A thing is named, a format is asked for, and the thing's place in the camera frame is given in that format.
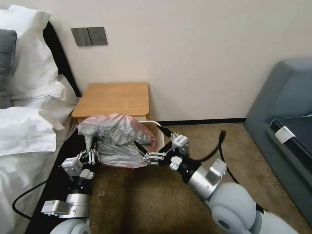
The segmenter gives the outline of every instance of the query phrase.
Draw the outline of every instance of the gray wall switch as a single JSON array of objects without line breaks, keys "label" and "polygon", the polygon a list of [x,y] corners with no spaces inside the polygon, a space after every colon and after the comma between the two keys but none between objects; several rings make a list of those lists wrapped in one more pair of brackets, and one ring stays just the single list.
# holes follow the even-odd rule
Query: gray wall switch
[{"label": "gray wall switch", "polygon": [[93,46],[108,45],[104,27],[88,28]]},{"label": "gray wall switch", "polygon": [[107,45],[104,27],[72,28],[77,46]]}]

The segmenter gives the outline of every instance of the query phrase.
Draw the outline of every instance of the gray sofa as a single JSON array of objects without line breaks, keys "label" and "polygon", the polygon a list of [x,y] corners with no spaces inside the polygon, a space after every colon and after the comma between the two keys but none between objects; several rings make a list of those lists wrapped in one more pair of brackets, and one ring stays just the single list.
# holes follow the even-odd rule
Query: gray sofa
[{"label": "gray sofa", "polygon": [[[268,164],[312,227],[312,59],[279,62],[272,70],[244,126]],[[283,126],[296,137],[281,144],[274,133]]]}]

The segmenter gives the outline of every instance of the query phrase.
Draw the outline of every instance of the black baseboard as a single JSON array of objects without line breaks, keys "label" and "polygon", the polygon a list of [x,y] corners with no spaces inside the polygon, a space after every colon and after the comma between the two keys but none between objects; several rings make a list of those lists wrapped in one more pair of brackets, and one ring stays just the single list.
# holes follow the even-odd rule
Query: black baseboard
[{"label": "black baseboard", "polygon": [[228,123],[243,123],[246,118],[232,118],[232,119],[211,119],[211,120],[178,120],[178,121],[158,121],[161,126],[174,125],[197,125],[197,124],[228,124]]}]

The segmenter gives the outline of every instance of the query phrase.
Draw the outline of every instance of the silver plastic bag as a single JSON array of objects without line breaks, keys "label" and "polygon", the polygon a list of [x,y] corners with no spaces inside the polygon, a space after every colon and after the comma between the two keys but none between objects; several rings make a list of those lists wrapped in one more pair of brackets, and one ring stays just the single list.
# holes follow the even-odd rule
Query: silver plastic bag
[{"label": "silver plastic bag", "polygon": [[124,114],[92,116],[78,125],[78,134],[85,136],[89,150],[92,138],[98,137],[98,152],[102,164],[137,168],[146,166],[134,141],[148,151],[154,151],[153,133],[135,118]]}]

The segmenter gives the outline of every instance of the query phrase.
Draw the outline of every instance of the gray pillow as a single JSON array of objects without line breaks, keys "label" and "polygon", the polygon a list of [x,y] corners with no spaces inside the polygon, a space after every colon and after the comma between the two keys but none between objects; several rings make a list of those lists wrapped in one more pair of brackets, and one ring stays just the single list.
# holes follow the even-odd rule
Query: gray pillow
[{"label": "gray pillow", "polygon": [[13,64],[16,40],[15,31],[0,29],[0,109],[12,106],[7,83]]}]

